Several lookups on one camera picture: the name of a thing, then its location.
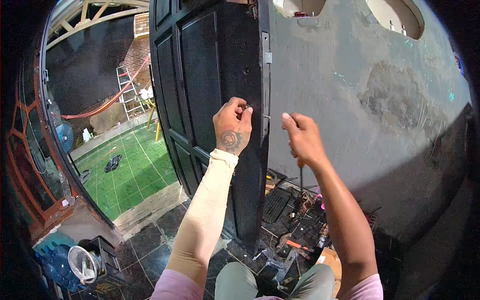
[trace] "knee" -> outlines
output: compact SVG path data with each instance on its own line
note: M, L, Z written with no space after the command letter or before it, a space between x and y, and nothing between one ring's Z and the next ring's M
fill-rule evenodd
M228 263L222 268L220 273L240 271L243 268L244 268L243 265L239 262Z
M313 275L323 277L323 278L335 278L333 274L332 267L327 264L316 264L310 268L309 272L312 272Z

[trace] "tattoo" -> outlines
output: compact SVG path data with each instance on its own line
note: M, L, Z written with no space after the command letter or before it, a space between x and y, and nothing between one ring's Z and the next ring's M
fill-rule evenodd
M240 132L228 130L222 133L220 141L225 147L225 151L235 153L241 142Z

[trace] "orange handle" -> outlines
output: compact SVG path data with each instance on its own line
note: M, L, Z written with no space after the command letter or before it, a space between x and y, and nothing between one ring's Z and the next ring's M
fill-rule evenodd
M290 245L290 246L292 246L292 247L295 247L295 248L304 249L304 250L307 250L307 251L312 251L311 249L309 249L309 248L307 248L307 247L305 247L305 246L302 246L302 245L300 245L300 244L297 244L297 243L295 243L295 242L293 242L293 241L290 241L290 240L287 240L287 243L286 243L286 244L287 244L287 245Z
M295 248L301 248L300 244L297 244L297 243L292 242L290 240L287 240L287 245L290 245L290 246L295 247Z

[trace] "red hammock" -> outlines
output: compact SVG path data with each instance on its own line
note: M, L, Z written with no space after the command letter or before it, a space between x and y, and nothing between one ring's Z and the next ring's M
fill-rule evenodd
M79 115L57 115L57 114L53 114L53 115L60 116L60 117L68 120L68 119L79 119L79 118L91 117L93 115L96 115L97 113L100 113L100 112L104 111L105 109L109 108L113 104L113 102L115 102L115 100L117 100L120 97L121 94L123 94L123 92L127 89L128 86L130 86L133 79L138 75L138 73L140 72L142 67L146 64L147 61L148 61L148 56L145 57L145 60L142 63L142 65L140 66L140 68L138 69L138 71L133 75L132 79L130 79L130 81L118 92L118 94L116 94L112 99L110 99L107 103L100 106L99 108L97 108L93 111L90 111L90 112L86 112L84 114L79 114Z

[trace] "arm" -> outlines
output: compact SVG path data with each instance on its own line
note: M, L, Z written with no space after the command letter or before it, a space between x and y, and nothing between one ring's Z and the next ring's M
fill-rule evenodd
M201 289L222 231L233 170L252 131L252 109L242 112L239 108L245 104L245 100L233 97L213 117L216 149L210 154L207 172L182 220L166 267L188 276Z
M318 126L301 114L282 115L283 129L288 130L292 155L299 166L308 165L322 189L328 232L342 263L342 296L357 283L377 274L375 245L370 226L328 160Z

